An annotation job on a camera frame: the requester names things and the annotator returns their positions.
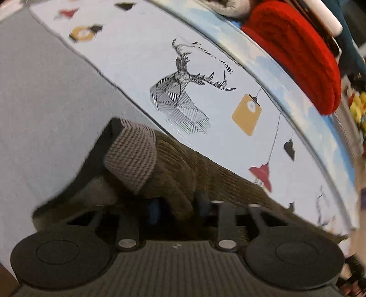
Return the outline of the red folded knit sweater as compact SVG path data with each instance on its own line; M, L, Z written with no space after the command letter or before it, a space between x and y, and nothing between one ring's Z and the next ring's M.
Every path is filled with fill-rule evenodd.
M261 1L241 27L303 90L322 115L336 111L341 74L322 37L293 7Z

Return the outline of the teal shark plush toy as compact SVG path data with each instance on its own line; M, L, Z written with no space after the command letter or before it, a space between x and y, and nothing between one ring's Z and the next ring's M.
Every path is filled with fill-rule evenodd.
M365 63L355 47L349 26L342 13L341 1L324 0L323 3L335 15L343 27L342 33L336 37L336 41L342 50L339 60L341 76L360 74L365 78Z

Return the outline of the printed white grey bed sheet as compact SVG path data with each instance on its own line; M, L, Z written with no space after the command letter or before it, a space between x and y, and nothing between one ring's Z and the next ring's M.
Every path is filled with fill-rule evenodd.
M188 134L158 111L150 88L175 72L227 82L186 87L209 118ZM186 22L147 1L48 1L1 21L1 263L35 228L36 206L73 178L111 117L173 135L236 174L269 164L270 196L337 234L359 227L358 194L341 197L320 159L275 99L243 66Z

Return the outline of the dark olive corduroy pants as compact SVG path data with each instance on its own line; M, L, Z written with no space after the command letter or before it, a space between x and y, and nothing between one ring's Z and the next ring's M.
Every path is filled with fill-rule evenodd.
M62 191L32 214L36 230L65 222L96 206L118 201L142 205L155 199L179 222L194 214L197 194L237 207L263 206L335 243L343 235L329 233L271 199L244 179L150 126L112 118L104 127L77 175Z

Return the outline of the yellow plush toy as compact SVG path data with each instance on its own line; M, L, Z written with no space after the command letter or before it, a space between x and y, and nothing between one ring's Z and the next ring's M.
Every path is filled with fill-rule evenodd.
M358 129L365 135L365 92L359 92L352 86L348 86L346 94L351 116Z

